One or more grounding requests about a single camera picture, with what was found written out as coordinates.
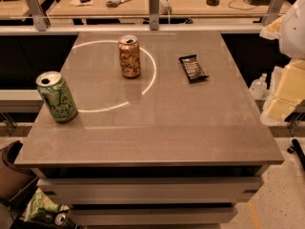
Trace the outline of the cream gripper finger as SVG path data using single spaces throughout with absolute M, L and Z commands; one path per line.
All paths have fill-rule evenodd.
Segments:
M 283 122 L 304 99 L 305 60 L 292 60 L 284 68 L 275 66 L 260 120 Z
M 284 15 L 278 17 L 277 19 L 275 19 L 274 22 L 272 22 L 267 27 L 265 27 L 260 32 L 259 35 L 262 38 L 269 39 L 269 40 L 280 39 L 281 38 L 280 30 L 281 30 L 283 19 L 284 19 Z

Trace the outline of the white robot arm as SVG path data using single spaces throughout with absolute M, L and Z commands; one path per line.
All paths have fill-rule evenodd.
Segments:
M 296 0 L 285 15 L 265 27 L 261 37 L 279 42 L 279 49 L 291 58 L 276 82 L 265 115 L 283 121 L 305 99 L 305 0 Z

